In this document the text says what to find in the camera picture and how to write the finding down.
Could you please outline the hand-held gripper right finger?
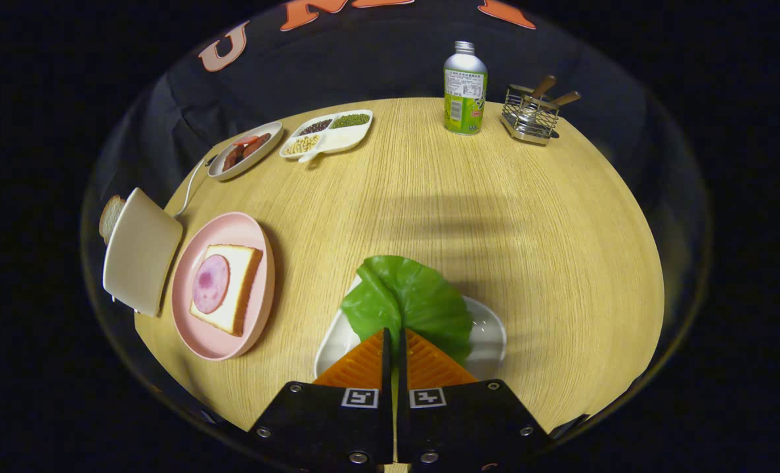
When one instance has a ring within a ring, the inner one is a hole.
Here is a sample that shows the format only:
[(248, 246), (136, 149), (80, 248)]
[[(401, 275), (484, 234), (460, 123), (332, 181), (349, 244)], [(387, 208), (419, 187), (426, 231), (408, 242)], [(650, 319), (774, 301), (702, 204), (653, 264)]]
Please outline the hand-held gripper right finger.
[(515, 472), (553, 440), (500, 379), (476, 381), (413, 330), (399, 336), (397, 461), (409, 472)]

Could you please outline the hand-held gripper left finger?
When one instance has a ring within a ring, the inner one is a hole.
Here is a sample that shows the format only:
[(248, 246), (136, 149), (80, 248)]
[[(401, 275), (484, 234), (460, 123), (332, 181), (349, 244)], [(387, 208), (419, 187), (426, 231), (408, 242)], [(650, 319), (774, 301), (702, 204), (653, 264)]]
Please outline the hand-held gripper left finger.
[(376, 332), (367, 356), (371, 388), (291, 381), (249, 429), (249, 445), (289, 472), (382, 472), (393, 464), (392, 338)]

